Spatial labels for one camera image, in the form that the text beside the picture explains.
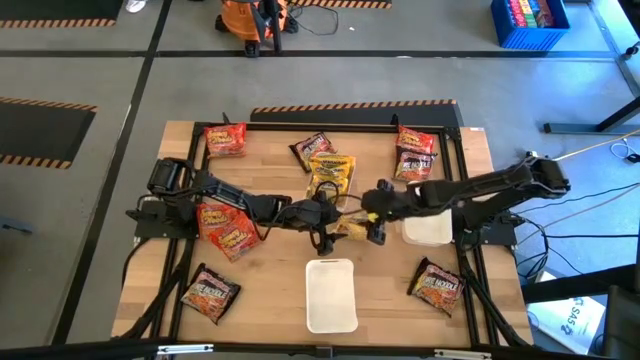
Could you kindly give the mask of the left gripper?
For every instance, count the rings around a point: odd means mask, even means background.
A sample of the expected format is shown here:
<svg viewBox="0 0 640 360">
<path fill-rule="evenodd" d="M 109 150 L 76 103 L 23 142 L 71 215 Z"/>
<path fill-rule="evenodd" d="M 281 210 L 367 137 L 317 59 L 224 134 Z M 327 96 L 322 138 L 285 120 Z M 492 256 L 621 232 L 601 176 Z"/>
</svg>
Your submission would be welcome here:
<svg viewBox="0 0 640 360">
<path fill-rule="evenodd" d="M 318 192 L 310 199 L 300 200 L 287 209 L 287 228 L 289 230 L 318 230 L 339 220 L 342 212 L 337 208 L 326 192 Z M 327 234 L 324 231 L 312 235 L 312 246 L 318 256 L 327 256 L 333 252 L 333 242 L 347 238 L 348 233 Z"/>
</svg>

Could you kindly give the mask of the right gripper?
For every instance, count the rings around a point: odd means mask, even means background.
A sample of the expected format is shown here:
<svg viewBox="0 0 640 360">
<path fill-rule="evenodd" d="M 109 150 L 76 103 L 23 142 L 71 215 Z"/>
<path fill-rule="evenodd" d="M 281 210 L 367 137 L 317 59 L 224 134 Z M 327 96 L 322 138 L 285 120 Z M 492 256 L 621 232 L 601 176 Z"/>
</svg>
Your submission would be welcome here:
<svg viewBox="0 0 640 360">
<path fill-rule="evenodd" d="M 367 240 L 378 245 L 386 242 L 386 221 L 403 220 L 409 217 L 423 216 L 421 188 L 418 185 L 408 185 L 402 192 L 395 190 L 394 185 L 379 179 L 375 189 L 366 191 L 362 195 L 361 208 L 369 214 L 375 214 L 379 219 L 375 223 L 367 224 Z"/>
</svg>

